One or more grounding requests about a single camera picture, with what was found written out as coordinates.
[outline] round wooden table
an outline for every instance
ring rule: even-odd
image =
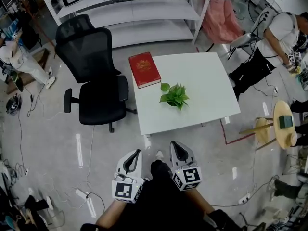
[[[283,129],[280,128],[279,117],[282,115],[292,117],[292,123],[293,123],[292,127],[283,128]],[[273,118],[258,117],[257,119],[258,121],[256,123],[255,128],[240,132],[240,134],[250,133],[250,132],[256,133],[257,140],[261,144],[264,144],[260,146],[259,148],[257,148],[257,150],[260,150],[275,141],[277,141],[280,147],[283,149],[288,149],[291,146],[290,138],[293,132],[295,131],[295,126],[294,126],[294,119],[293,119],[292,111],[289,105],[285,101],[279,100],[275,104]],[[269,128],[272,126],[274,126],[276,138],[269,141],[269,136],[270,136]]]

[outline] metal shelving unit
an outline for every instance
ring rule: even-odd
[[[58,25],[69,14],[88,14],[95,27],[110,29],[116,48],[166,40],[194,44],[210,0],[136,0],[96,8],[92,6],[112,0],[82,0],[58,13],[51,0],[44,1]]]

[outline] wooden platform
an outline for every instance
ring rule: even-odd
[[[41,51],[35,53],[33,57],[38,62],[38,64],[43,69],[45,69],[45,65],[46,65],[49,54],[50,52],[47,49],[42,49]],[[19,71],[17,72],[18,72],[19,77],[22,79],[24,86],[35,81],[35,79],[30,74],[19,72]],[[17,90],[17,87],[15,86],[15,84],[13,83],[10,77],[8,77],[7,83],[8,83],[8,88],[6,91],[7,94],[10,94],[13,91]]]

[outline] wooden stool leg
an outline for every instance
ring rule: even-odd
[[[259,130],[262,130],[262,129],[265,129],[265,128],[268,128],[268,127],[272,127],[272,126],[273,126],[273,123],[270,123],[270,124],[266,124],[264,126],[260,126],[260,127],[257,127],[257,128],[247,129],[247,130],[241,131],[241,132],[239,132],[239,134],[251,133],[251,132],[259,131]]]
[[[273,118],[266,118],[266,117],[263,117],[264,119],[266,119],[267,121],[273,121]]]
[[[266,143],[266,144],[260,146],[259,148],[256,149],[256,151],[257,151],[257,150],[260,150],[260,149],[262,149],[262,148],[264,148],[265,146],[268,146],[269,144],[272,144],[272,143],[275,142],[276,140],[277,140],[277,139],[275,138],[275,139],[271,140],[270,142],[268,142],[268,143]]]

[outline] red line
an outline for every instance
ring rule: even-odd
[[[244,136],[244,137],[241,137],[241,138],[239,138],[239,139],[233,140],[233,141],[231,141],[231,142],[227,142],[226,133],[225,133],[225,128],[223,127],[223,124],[222,124],[221,119],[220,119],[220,124],[221,124],[222,132],[223,132],[223,137],[225,138],[225,143],[226,143],[226,145],[227,145],[227,144],[232,144],[232,143],[235,143],[235,142],[238,142],[238,141],[241,141],[241,140],[244,140],[244,139],[246,139],[246,138],[248,138],[248,137],[254,135],[254,133],[251,133],[251,134],[248,134],[248,135],[246,135],[246,136]]]

